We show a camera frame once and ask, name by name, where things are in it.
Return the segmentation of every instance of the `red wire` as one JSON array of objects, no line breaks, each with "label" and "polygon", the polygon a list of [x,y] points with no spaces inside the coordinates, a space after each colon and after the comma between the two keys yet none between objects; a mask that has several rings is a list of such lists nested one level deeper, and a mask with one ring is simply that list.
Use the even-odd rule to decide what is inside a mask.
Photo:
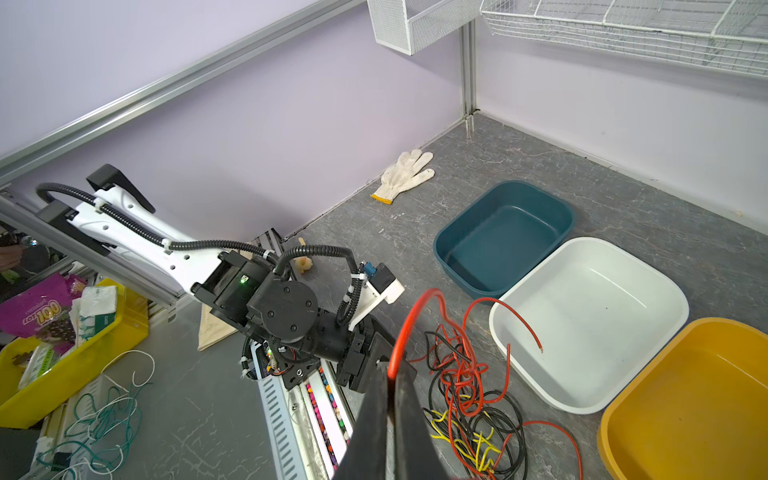
[{"label": "red wire", "polygon": [[490,296],[483,296],[482,298],[478,298],[477,300],[475,300],[474,302],[472,302],[472,304],[469,306],[469,308],[467,308],[467,311],[466,311],[466,313],[464,314],[464,321],[462,322],[462,328],[467,328],[467,319],[469,318],[469,312],[471,312],[471,311],[472,311],[472,308],[473,308],[475,305],[477,305],[478,303],[480,303],[480,302],[493,302],[493,303],[500,303],[501,305],[503,305],[503,306],[507,307],[507,310],[509,310],[510,312],[514,313],[514,315],[515,315],[516,317],[518,317],[518,318],[520,319],[520,321],[521,321],[521,322],[523,322],[523,325],[525,325],[525,328],[527,328],[527,329],[528,329],[528,331],[529,331],[529,332],[531,332],[531,335],[533,335],[533,338],[534,338],[534,340],[536,340],[536,345],[538,345],[538,348],[539,348],[539,349],[540,349],[542,352],[544,352],[544,347],[543,347],[543,346],[541,346],[541,342],[539,342],[539,341],[538,341],[538,337],[536,336],[536,333],[533,331],[533,329],[531,328],[531,326],[530,326],[530,325],[528,325],[528,322],[526,322],[525,320],[523,320],[523,317],[521,317],[521,316],[520,316],[520,314],[519,314],[519,313],[517,313],[517,312],[515,311],[515,309],[513,309],[512,307],[510,307],[509,305],[507,305],[506,303],[502,302],[501,300],[499,300],[499,299],[497,299],[497,298],[491,298]]},{"label": "red wire", "polygon": [[[294,350],[294,349],[292,349],[292,348],[290,348],[290,347],[289,347],[289,350],[290,350],[290,351],[291,351],[291,353],[293,354],[293,359],[295,360],[295,359],[296,359],[296,350]],[[290,370],[290,368],[291,368],[291,367],[290,367],[290,365],[288,365],[288,368],[286,368],[286,369],[285,369],[285,370],[283,370],[282,372],[272,372],[272,375],[273,375],[273,376],[281,376],[281,375],[284,375],[286,372],[288,372],[288,370]]]},{"label": "red wire", "polygon": [[[497,398],[493,400],[484,400],[484,395],[483,395],[484,389],[482,388],[482,374],[488,371],[488,365],[485,363],[477,362],[477,359],[475,357],[475,351],[472,348],[472,344],[469,342],[469,338],[467,337],[467,334],[465,331],[467,319],[469,318],[469,313],[472,311],[472,308],[474,308],[475,305],[481,302],[500,303],[501,305],[506,307],[509,311],[514,313],[514,315],[517,316],[518,319],[520,319],[520,321],[523,323],[523,325],[525,325],[525,327],[528,329],[531,335],[533,335],[533,338],[536,341],[538,348],[542,352],[544,351],[544,349],[541,346],[541,342],[539,341],[538,337],[536,336],[536,333],[533,331],[531,326],[528,325],[528,323],[515,311],[515,309],[513,309],[506,303],[502,302],[501,300],[490,298],[490,297],[483,297],[475,300],[474,302],[472,302],[472,304],[469,306],[469,308],[465,312],[462,325],[459,326],[448,317],[447,309],[445,307],[445,296],[443,295],[443,293],[436,288],[431,288],[425,291],[419,297],[419,299],[416,300],[416,303],[414,304],[413,308],[411,308],[411,311],[408,313],[408,316],[406,317],[406,321],[403,322],[402,328],[400,329],[400,334],[398,335],[397,340],[395,341],[395,345],[392,348],[392,357],[389,360],[389,368],[387,370],[387,378],[389,379],[390,387],[394,386],[395,379],[397,378],[397,372],[400,367],[400,362],[402,361],[403,355],[405,354],[406,345],[408,343],[408,338],[411,336],[411,332],[413,331],[413,326],[415,325],[416,320],[419,318],[419,315],[421,314],[422,310],[426,306],[427,302],[430,301],[430,299],[433,297],[437,297],[438,304],[440,306],[440,314],[442,316],[442,320],[444,323],[447,323],[453,329],[454,335],[453,337],[451,337],[448,334],[448,332],[445,330],[445,325],[443,324],[438,325],[438,329],[442,330],[442,333],[444,334],[445,339],[449,343],[453,341],[457,341],[457,345],[458,345],[459,344],[458,342],[460,342],[460,345],[464,349],[464,356],[466,358],[459,356],[459,354],[457,354],[455,351],[452,350],[448,355],[440,359],[437,352],[437,348],[439,345],[443,343],[443,341],[435,338],[435,344],[427,350],[427,353],[419,359],[412,360],[411,363],[421,362],[422,360],[427,359],[429,357],[429,354],[433,350],[435,351],[435,365],[432,366],[432,368],[443,369],[440,374],[441,375],[440,381],[442,382],[443,385],[446,386],[445,404],[449,406],[448,415],[446,419],[446,421],[448,422],[448,438],[453,439],[452,418],[454,416],[454,413],[457,411],[457,406],[458,406],[458,411],[460,411],[461,414],[463,414],[463,416],[472,417],[472,416],[478,415],[482,411],[484,403],[494,403],[494,402],[500,401],[506,395],[507,389],[509,387],[510,345],[507,344],[507,374],[504,381],[504,389],[502,390],[501,395],[499,395]],[[456,363],[455,368],[443,368],[454,362]],[[453,393],[459,396],[459,398],[454,399],[452,396]],[[466,401],[462,401],[463,395],[468,396],[468,399]],[[544,422],[540,420],[524,422],[519,428],[522,428],[523,426],[526,426],[526,425],[534,425],[534,424],[553,426],[568,436],[568,438],[571,440],[571,443],[573,443],[574,448],[576,449],[576,458],[578,460],[578,465],[579,465],[579,479],[583,480],[584,474],[581,466],[581,453],[579,452],[578,446],[576,444],[576,441],[573,439],[573,437],[559,425],[555,425],[554,423]],[[467,445],[471,445],[469,440],[466,438],[464,432],[461,429],[459,429],[459,432],[461,433],[465,443]],[[504,451],[511,437],[512,437],[512,434],[507,435],[501,447],[502,452]],[[454,442],[450,442],[450,443],[451,443],[451,448],[453,449],[454,455],[456,455],[459,461],[473,475],[478,475],[478,476],[484,475],[481,472],[478,472],[477,469],[475,469],[474,465],[471,465],[464,460],[463,455],[461,455],[458,452]],[[494,469],[498,466],[498,463],[501,457],[502,457],[502,454],[499,454],[499,456],[496,459],[496,462],[494,463]],[[488,477],[495,478],[495,476],[492,473],[488,474]]]},{"label": "red wire", "polygon": [[576,440],[574,440],[571,434],[566,432],[565,429],[560,425],[556,425],[552,422],[545,422],[544,420],[531,420],[530,422],[523,422],[524,427],[528,425],[549,425],[550,427],[555,427],[556,429],[563,432],[565,436],[567,436],[568,439],[571,440],[571,443],[574,444],[574,449],[576,450],[576,459],[578,460],[578,477],[579,477],[579,480],[583,480],[584,471],[581,469],[581,453],[578,451],[578,445],[576,445]]}]

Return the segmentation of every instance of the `lavender wall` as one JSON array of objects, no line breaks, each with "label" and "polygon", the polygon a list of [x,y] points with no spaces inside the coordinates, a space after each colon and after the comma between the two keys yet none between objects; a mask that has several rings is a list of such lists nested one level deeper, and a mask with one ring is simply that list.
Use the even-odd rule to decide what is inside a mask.
[{"label": "lavender wall", "polygon": [[768,233],[768,81],[491,36],[478,106],[510,125]]},{"label": "lavender wall", "polygon": [[314,2],[0,2],[0,155]]},{"label": "lavender wall", "polygon": [[[410,58],[375,43],[365,5],[52,161],[12,185],[86,188],[109,162],[197,238],[286,234],[461,117],[458,34]],[[435,168],[439,168],[436,158]]]}]

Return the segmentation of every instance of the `teal plastic basin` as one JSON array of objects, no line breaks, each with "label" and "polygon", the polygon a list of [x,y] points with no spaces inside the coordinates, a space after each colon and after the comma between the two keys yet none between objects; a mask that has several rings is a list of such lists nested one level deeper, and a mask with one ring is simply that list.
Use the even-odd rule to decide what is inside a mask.
[{"label": "teal plastic basin", "polygon": [[469,296],[499,298],[573,230],[571,206],[521,181],[485,192],[435,238],[437,261]]}]

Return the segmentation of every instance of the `gray floor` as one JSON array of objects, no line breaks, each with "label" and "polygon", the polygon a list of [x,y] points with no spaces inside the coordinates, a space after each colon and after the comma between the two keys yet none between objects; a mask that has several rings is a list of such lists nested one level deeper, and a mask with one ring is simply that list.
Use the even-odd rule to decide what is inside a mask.
[{"label": "gray floor", "polygon": [[[582,157],[475,116],[475,133],[468,141],[464,125],[439,138],[429,150],[435,177],[401,194],[391,206],[370,198],[378,184],[368,186],[303,230],[307,243],[352,247],[359,260],[383,261],[406,286],[396,304],[382,306],[376,316],[397,334],[419,297],[436,286],[446,294],[453,318],[470,304],[443,273],[432,255],[438,231],[475,198],[502,180],[524,180],[564,200],[577,211],[572,237],[608,240],[668,275],[690,302],[689,321],[704,316],[737,319],[768,333],[768,237],[660,190],[625,177]],[[343,261],[315,259],[303,278],[326,308],[338,304],[349,274]],[[468,334],[479,360],[490,365],[489,388],[502,386],[504,356],[488,331],[489,308],[482,306],[470,318]],[[434,327],[434,309],[417,323],[422,332]],[[411,350],[425,352],[423,336],[412,337]],[[429,376],[420,365],[416,387],[425,404]],[[511,394],[520,402],[526,419],[559,423],[574,434],[584,461],[584,477],[610,478],[596,446],[601,413],[571,415],[547,406],[514,373]],[[361,396],[350,393],[353,409]],[[531,427],[531,479],[575,480],[576,458],[570,442],[548,427]],[[450,447],[438,442],[452,476],[465,477]]]},{"label": "gray floor", "polygon": [[[197,351],[200,304],[152,328],[137,349],[155,358],[152,383],[138,398],[141,430],[114,480],[272,480],[276,478],[255,382],[240,378],[243,336]],[[108,373],[130,382],[148,373],[137,354]]]}]

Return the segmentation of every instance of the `beige object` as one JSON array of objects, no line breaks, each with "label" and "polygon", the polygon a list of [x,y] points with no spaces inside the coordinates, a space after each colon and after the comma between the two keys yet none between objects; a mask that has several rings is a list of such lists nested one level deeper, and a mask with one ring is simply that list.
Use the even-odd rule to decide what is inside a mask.
[{"label": "beige object", "polygon": [[[240,251],[240,255],[247,259],[253,258],[251,252]],[[237,329],[229,323],[210,314],[210,307],[203,305],[200,315],[200,332],[197,334],[197,351],[202,352],[209,346],[219,342],[235,333]]]},{"label": "beige object", "polygon": [[[302,237],[299,237],[299,243],[306,245]],[[312,259],[309,257],[299,257],[293,261],[293,264],[296,265],[296,270],[303,275],[304,272],[312,268]]]}]

